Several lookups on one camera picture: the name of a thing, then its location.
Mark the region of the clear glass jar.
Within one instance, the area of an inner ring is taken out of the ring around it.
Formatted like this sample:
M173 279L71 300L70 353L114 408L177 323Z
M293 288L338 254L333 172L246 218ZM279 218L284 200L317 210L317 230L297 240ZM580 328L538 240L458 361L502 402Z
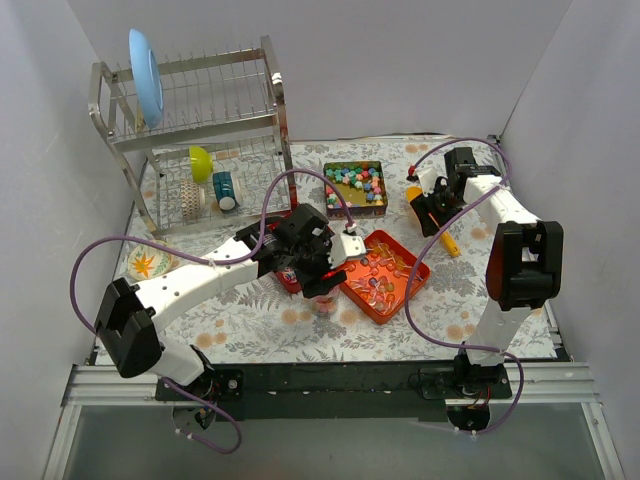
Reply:
M327 295L319 295L310 300L310 309L318 317L333 315L338 309L339 292L329 292Z

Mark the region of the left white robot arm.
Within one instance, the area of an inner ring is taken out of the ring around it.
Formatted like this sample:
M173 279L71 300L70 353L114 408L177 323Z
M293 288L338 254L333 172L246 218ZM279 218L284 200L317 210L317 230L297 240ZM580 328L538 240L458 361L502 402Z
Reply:
M105 291L96 333L121 377L167 377L188 398L200 400L212 390L213 369L198 348L165 337L174 320L222 292L287 268L304 297L323 296L345 281L342 265L363 251L362 238L352 230L333 232L318 210L302 204L269 225L238 231L199 263L135 284L114 280Z

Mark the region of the orange tray clear lollipops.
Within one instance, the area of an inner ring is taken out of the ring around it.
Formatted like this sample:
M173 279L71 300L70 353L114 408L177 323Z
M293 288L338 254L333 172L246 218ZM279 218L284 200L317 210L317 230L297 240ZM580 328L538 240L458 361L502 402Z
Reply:
M373 322L384 325L403 309L406 290L412 298L431 271L383 230L373 231L364 243L366 255L341 267L346 281L340 288Z

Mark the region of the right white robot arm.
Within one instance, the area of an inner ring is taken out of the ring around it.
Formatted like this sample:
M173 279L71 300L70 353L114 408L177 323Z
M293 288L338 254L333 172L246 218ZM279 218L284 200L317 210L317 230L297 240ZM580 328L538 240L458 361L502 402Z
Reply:
M471 398L507 383L511 341L533 310L558 295L564 230L529 212L508 188L507 171L479 164L468 143L463 138L441 144L445 175L411 166L407 178L420 185L409 204L430 242L471 210L493 230L485 275L489 299L474 333L457 346L445 381L447 389Z

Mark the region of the red tray swirl lollipops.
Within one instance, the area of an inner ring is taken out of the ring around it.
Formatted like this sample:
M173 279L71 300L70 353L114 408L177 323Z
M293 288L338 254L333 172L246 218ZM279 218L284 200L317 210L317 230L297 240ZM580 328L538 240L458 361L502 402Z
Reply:
M267 228L273 230L282 219L283 216L280 215L267 216ZM298 294L302 291L302 287L297 280L296 274L291 268L285 268L283 271L277 271L274 273L274 276L289 294Z

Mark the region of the yellow plastic scoop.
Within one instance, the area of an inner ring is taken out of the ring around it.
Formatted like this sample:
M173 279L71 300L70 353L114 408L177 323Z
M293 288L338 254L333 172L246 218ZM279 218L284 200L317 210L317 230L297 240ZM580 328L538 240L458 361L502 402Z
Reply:
M426 196L423 194L422 189L417 186L411 186L407 189L406 197L407 197L407 200L409 201L410 206L414 210L414 213L418 217L421 227L424 227L427 224L427 221L422 220L422 217L419 215L419 212L414 208L414 205L413 205L413 202L416 202L416 204L419 204L426 199ZM449 232L444 232L441 234L440 243L452 258L458 257L461 254L461 251L457 243L455 242L455 240L453 239L453 237L450 235Z

